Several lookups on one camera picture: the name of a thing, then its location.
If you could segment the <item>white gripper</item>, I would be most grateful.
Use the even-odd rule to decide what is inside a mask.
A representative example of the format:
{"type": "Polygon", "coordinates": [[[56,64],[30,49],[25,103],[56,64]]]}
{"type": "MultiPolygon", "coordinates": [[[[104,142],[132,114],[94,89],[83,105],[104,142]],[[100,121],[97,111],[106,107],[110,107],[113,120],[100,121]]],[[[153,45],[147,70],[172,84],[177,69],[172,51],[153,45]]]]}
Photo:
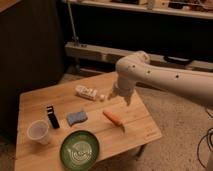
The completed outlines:
{"type": "Polygon", "coordinates": [[[131,104],[131,97],[134,92],[134,87],[132,85],[126,85],[124,87],[119,86],[117,83],[113,85],[113,90],[111,91],[107,97],[108,100],[115,98],[117,95],[121,97],[125,97],[126,105],[129,106],[131,104]]]}

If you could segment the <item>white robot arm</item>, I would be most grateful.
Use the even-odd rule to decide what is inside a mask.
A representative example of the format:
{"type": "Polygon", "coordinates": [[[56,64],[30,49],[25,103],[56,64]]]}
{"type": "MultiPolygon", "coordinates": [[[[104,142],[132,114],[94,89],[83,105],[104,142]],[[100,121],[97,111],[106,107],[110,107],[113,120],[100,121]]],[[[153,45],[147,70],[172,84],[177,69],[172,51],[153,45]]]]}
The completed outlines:
{"type": "Polygon", "coordinates": [[[213,73],[154,66],[144,51],[122,57],[115,68],[109,98],[119,95],[130,104],[135,85],[143,83],[213,110],[213,73]]]}

